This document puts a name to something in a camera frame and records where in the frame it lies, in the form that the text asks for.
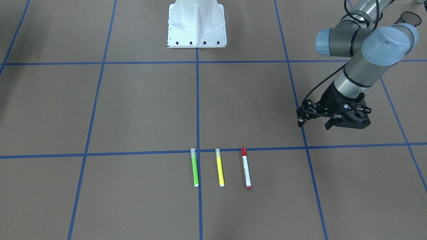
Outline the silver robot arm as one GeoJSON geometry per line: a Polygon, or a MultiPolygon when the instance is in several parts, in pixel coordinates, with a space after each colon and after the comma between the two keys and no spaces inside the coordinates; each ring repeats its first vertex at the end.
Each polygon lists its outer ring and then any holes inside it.
{"type": "Polygon", "coordinates": [[[333,126],[364,129],[371,123],[372,109],[365,95],[392,66],[401,61],[419,40],[417,26],[422,19],[413,12],[401,13],[390,26],[378,26],[391,0],[361,0],[333,28],[316,36],[316,52],[324,56],[347,57],[349,61],[328,76],[334,80],[319,101],[307,94],[297,109],[298,126],[319,117],[328,118],[325,128],[333,126]]]}

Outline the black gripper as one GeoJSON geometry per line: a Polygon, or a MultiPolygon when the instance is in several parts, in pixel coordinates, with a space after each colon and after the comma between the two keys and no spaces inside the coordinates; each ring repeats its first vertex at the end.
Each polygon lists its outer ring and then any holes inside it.
{"type": "Polygon", "coordinates": [[[363,92],[356,98],[348,98],[332,83],[318,102],[310,99],[302,102],[302,113],[297,113],[297,125],[301,128],[310,119],[325,117],[329,119],[325,123],[326,130],[330,130],[333,126],[364,129],[371,124],[369,114],[372,112],[364,98],[363,92]]]}

